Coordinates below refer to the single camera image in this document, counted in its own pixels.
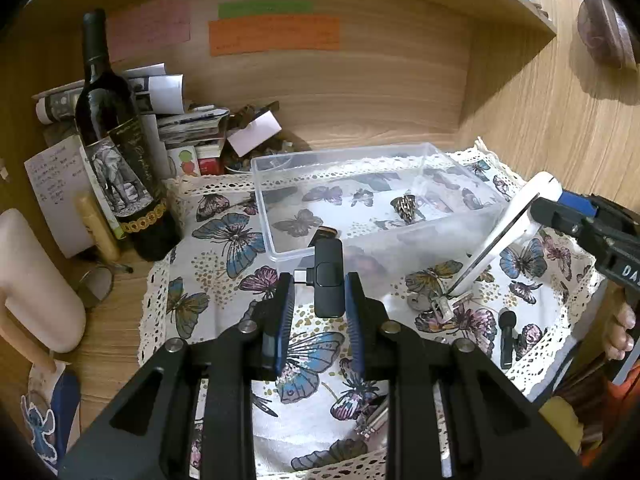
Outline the person's right hand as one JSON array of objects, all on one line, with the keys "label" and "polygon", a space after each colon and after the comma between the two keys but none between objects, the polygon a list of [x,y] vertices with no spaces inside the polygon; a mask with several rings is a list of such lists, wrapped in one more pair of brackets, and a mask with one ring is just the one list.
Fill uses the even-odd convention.
[{"label": "person's right hand", "polygon": [[609,361],[621,361],[632,348],[630,331],[636,326],[636,315],[625,299],[617,299],[605,322],[602,336],[603,351]]}]

